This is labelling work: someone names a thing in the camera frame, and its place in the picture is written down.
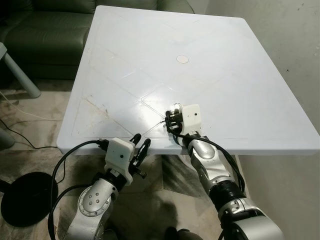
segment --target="table surface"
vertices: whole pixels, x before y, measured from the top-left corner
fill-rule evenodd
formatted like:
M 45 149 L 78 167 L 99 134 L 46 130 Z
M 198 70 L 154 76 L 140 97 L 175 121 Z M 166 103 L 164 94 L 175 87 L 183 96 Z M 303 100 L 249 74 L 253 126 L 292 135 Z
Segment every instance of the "table surface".
M 184 154 L 160 123 L 199 104 L 202 135 L 238 155 L 312 154 L 319 135 L 242 18 L 98 6 L 57 139 L 151 138 Z M 78 154 L 101 154 L 91 144 Z

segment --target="tiled floor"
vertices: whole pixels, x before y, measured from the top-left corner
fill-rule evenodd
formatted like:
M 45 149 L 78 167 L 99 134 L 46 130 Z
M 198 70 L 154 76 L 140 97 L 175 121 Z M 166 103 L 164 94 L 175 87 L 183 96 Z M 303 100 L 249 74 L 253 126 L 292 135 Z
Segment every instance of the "tiled floor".
M 72 81 L 38 81 L 42 94 L 29 99 L 18 84 L 1 90 L 21 110 L 45 118 L 63 118 Z M 25 135 L 36 147 L 55 146 L 61 126 L 59 121 L 39 120 L 17 112 L 7 102 L 0 102 L 0 118 L 13 130 Z M 16 143 L 0 151 L 0 179 L 13 182 L 30 172 L 51 174 L 62 156 L 57 149 L 31 150 L 23 138 L 10 133 Z M 61 192 L 68 186 L 89 182 L 96 172 L 102 172 L 104 156 L 70 156 L 66 163 Z M 218 239 L 221 232 L 217 212 L 203 191 L 197 174 L 186 168 L 176 156 L 148 156 L 142 164 L 146 179 L 137 176 L 131 186 L 123 189 L 110 217 L 112 224 L 126 240 L 161 240 L 167 227 L 185 228 L 204 240 Z M 56 179 L 61 179 L 62 169 Z M 55 213 L 57 239 L 63 236 L 72 221 L 80 190 L 62 198 Z M 38 224 L 17 228 L 0 216 L 0 240 L 49 240 L 47 219 Z

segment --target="black round base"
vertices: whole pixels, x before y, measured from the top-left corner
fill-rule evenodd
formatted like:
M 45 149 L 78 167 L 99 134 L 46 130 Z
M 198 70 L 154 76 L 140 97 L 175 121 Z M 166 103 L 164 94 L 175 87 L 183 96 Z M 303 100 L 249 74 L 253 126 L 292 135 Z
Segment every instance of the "black round base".
M 31 172 L 15 180 L 2 198 L 1 214 L 15 227 L 28 227 L 40 222 L 50 211 L 52 176 L 44 172 Z M 54 181 L 53 202 L 58 196 Z

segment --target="leather couch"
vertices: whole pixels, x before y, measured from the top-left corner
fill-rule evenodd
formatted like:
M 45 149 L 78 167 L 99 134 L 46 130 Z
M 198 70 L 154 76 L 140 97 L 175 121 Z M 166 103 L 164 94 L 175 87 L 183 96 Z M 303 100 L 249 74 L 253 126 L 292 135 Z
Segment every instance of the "leather couch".
M 187 0 L 10 0 L 0 42 L 30 78 L 74 80 L 97 5 L 193 13 Z

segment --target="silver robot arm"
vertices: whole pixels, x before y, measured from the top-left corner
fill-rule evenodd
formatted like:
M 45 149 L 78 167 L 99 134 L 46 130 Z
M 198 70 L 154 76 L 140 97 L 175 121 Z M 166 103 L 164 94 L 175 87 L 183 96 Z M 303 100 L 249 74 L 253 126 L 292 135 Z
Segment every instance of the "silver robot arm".
M 204 138 L 201 137 L 201 114 L 197 104 L 167 111 L 165 123 L 170 133 Z M 285 239 L 278 226 L 242 193 L 230 177 L 215 146 L 183 137 L 176 137 L 175 141 L 188 150 L 191 164 L 218 211 L 224 240 Z
M 135 146 L 140 139 L 141 135 L 136 134 L 130 142 L 119 138 L 113 138 L 108 142 L 104 166 L 106 173 L 81 193 L 76 215 L 64 240 L 117 239 L 113 231 L 105 229 L 119 191 L 132 183 L 133 174 L 146 177 L 146 173 L 138 167 L 146 157 L 151 141 L 146 139 L 134 156 Z

